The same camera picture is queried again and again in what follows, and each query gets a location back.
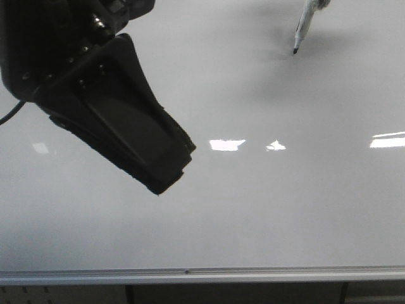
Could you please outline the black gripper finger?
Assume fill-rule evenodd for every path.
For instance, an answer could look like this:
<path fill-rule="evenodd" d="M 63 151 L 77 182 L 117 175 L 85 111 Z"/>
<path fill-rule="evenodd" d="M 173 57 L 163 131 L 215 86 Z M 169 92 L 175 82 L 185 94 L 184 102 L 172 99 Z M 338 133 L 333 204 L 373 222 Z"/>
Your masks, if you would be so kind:
<path fill-rule="evenodd" d="M 159 104 L 127 34 L 94 46 L 34 92 L 59 127 L 154 194 L 181 178 L 195 144 Z"/>

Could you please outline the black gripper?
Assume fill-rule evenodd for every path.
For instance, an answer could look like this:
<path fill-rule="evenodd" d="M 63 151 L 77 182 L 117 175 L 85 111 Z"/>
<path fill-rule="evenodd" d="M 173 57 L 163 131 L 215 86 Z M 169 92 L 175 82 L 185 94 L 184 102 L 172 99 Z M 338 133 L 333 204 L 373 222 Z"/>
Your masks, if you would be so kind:
<path fill-rule="evenodd" d="M 32 101 L 48 77 L 154 7 L 154 1 L 1 1 L 5 88 L 20 101 Z"/>

